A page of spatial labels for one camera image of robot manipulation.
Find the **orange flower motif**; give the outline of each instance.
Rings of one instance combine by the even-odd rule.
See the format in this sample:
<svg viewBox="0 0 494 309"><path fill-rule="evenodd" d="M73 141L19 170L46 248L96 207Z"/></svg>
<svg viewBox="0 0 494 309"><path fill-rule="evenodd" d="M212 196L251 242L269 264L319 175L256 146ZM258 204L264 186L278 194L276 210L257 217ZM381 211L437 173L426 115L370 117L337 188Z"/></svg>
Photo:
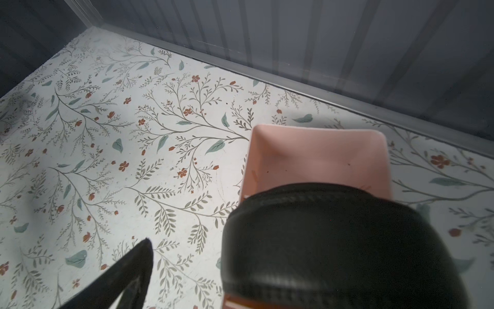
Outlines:
<svg viewBox="0 0 494 309"><path fill-rule="evenodd" d="M5 264L0 265L0 275L5 275L5 273L8 270L8 262Z"/></svg>
<svg viewBox="0 0 494 309"><path fill-rule="evenodd" d="M186 169L182 169L177 174L180 176L180 178L185 177L185 176L187 176L187 170Z"/></svg>
<svg viewBox="0 0 494 309"><path fill-rule="evenodd" d="M127 161L124 161L123 163L120 163L119 171L125 171L125 168L128 167Z"/></svg>
<svg viewBox="0 0 494 309"><path fill-rule="evenodd" d="M91 233L87 232L86 235L82 237L83 242L87 242L91 238Z"/></svg>
<svg viewBox="0 0 494 309"><path fill-rule="evenodd" d="M431 163L437 165L438 169L443 169L444 165L449 165L451 162L446 160L442 155L439 156L431 156Z"/></svg>

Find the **teal leaf motif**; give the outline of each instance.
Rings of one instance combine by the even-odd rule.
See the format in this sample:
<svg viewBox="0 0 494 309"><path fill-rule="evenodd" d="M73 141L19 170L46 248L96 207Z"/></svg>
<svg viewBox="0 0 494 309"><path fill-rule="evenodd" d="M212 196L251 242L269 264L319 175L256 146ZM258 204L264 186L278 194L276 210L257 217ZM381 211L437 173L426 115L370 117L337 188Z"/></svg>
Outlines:
<svg viewBox="0 0 494 309"><path fill-rule="evenodd" d="M208 152L215 152L215 151L218 151L220 149L223 149L223 147L225 147L225 142L222 141L221 139L219 141L217 141L216 143L214 143L213 146L211 146L207 151L206 153Z"/></svg>
<svg viewBox="0 0 494 309"><path fill-rule="evenodd" d="M58 112L58 107L55 108L54 110L51 111L51 113L48 114L47 118L45 120L48 120L51 118L51 116L55 115L55 113Z"/></svg>
<svg viewBox="0 0 494 309"><path fill-rule="evenodd" d="M71 188L72 188L72 185L71 184L68 184L65 187L65 193L63 194L63 198L66 198L67 197L67 195L69 194Z"/></svg>
<svg viewBox="0 0 494 309"><path fill-rule="evenodd" d="M223 115L223 117L221 117L221 123L225 126L225 127L229 127L230 125L228 124L228 121L226 121L226 113L225 115Z"/></svg>
<svg viewBox="0 0 494 309"><path fill-rule="evenodd" d="M430 223L430 221L431 221L431 219L430 219L431 208L430 208L429 205L427 205L427 204L418 204L416 210L422 216L422 218L424 220L426 220L427 222Z"/></svg>
<svg viewBox="0 0 494 309"><path fill-rule="evenodd" d="M118 150L120 153L124 150L124 146L122 145L122 140L119 138L113 142L112 148Z"/></svg>
<svg viewBox="0 0 494 309"><path fill-rule="evenodd" d="M312 114L307 114L302 118L293 119L293 121L301 123L301 124L311 122L312 121Z"/></svg>
<svg viewBox="0 0 494 309"><path fill-rule="evenodd" d="M435 183L438 185L443 185L443 186L452 186L452 185L466 185L464 182L456 180L456 179L451 179L451 178L443 178L443 177L438 177L434 178L429 183Z"/></svg>
<svg viewBox="0 0 494 309"><path fill-rule="evenodd" d="M147 67L149 65L149 62L146 62L144 63L143 65L141 65L140 67L138 67L137 69L140 70L140 69L144 69L145 67Z"/></svg>
<svg viewBox="0 0 494 309"><path fill-rule="evenodd" d="M70 266L82 268L86 263L86 258L87 258L87 251L82 250L69 258L65 258L65 263Z"/></svg>
<svg viewBox="0 0 494 309"><path fill-rule="evenodd" d="M24 233L26 231L26 229L28 229L28 225L29 225L29 223L26 223L26 224L21 225L21 226L14 226L14 232Z"/></svg>
<svg viewBox="0 0 494 309"><path fill-rule="evenodd" d="M165 135L160 139L160 141L158 142L158 149L156 150L156 153L158 153L161 147L163 147L167 139L168 139L168 135Z"/></svg>
<svg viewBox="0 0 494 309"><path fill-rule="evenodd" d="M469 260L453 259L453 263L456 266L458 273L466 272L475 262L475 258Z"/></svg>
<svg viewBox="0 0 494 309"><path fill-rule="evenodd" d="M69 105L74 105L74 104L76 104L77 102L79 102L79 100L80 100L80 99L81 99L81 98L79 98L79 97L78 97L77 99L74 99L74 100L70 101L70 102L69 102Z"/></svg>

